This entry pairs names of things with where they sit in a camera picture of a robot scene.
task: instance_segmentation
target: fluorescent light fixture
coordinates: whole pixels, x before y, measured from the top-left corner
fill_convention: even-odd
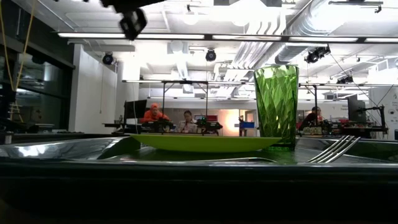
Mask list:
[[[126,83],[162,83],[160,80],[123,80]]]
[[[205,51],[207,50],[207,47],[202,47],[202,46],[189,46],[188,50],[199,50],[199,51]]]
[[[201,34],[140,34],[137,39],[200,39],[203,40],[204,35]]]
[[[286,43],[288,47],[327,47],[327,44],[313,44],[313,43]]]
[[[255,98],[232,98],[231,100],[256,100]]]
[[[256,40],[256,41],[278,41],[280,37],[261,35],[213,35],[213,40]]]
[[[215,85],[253,85],[254,84],[248,82],[208,82],[208,83]]]
[[[289,41],[297,42],[356,42],[356,37],[290,37]]]
[[[329,5],[337,6],[380,6],[383,5],[383,1],[330,1]]]
[[[311,101],[315,101],[315,99],[298,99],[300,102],[305,102],[305,101],[309,101],[309,102],[311,102]],[[334,101],[334,100],[317,100],[318,102],[332,102],[332,101]]]
[[[336,87],[398,87],[390,84],[334,84],[334,83],[299,83],[300,86],[336,86]]]
[[[398,38],[366,38],[366,42],[378,42],[378,43],[383,43],[383,42],[393,42],[393,43],[398,43]]]
[[[118,33],[58,33],[60,37],[64,38],[81,38],[81,39],[90,39],[90,38],[105,38],[105,39],[125,39],[124,34]]]
[[[148,99],[163,99],[161,96],[150,96]],[[174,99],[174,97],[165,97],[165,99]]]
[[[118,33],[58,33],[60,37],[77,39],[125,39],[124,34]],[[180,40],[203,40],[203,34],[139,34],[137,39],[180,39]]]

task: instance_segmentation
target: green plate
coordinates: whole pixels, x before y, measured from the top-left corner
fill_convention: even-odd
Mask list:
[[[267,148],[281,138],[133,134],[134,139],[157,149],[185,152],[250,152]]]

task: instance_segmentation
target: robotic arm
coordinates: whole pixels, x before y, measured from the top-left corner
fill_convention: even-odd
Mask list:
[[[142,6],[162,2],[165,0],[100,0],[104,7],[113,6],[116,13],[123,15],[119,22],[124,35],[129,40],[134,40],[147,25],[147,19]]]

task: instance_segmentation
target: textured drinking glass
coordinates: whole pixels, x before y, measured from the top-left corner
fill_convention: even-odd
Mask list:
[[[280,137],[269,149],[294,150],[299,69],[273,65],[254,72],[261,137]]]

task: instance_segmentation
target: orange shirt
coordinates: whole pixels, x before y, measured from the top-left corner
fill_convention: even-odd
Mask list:
[[[158,112],[156,116],[153,116],[152,111],[149,110],[149,111],[145,112],[144,118],[140,119],[140,122],[144,123],[144,122],[148,122],[148,121],[157,121],[160,118],[170,120],[170,118],[168,116],[163,115],[161,112]]]

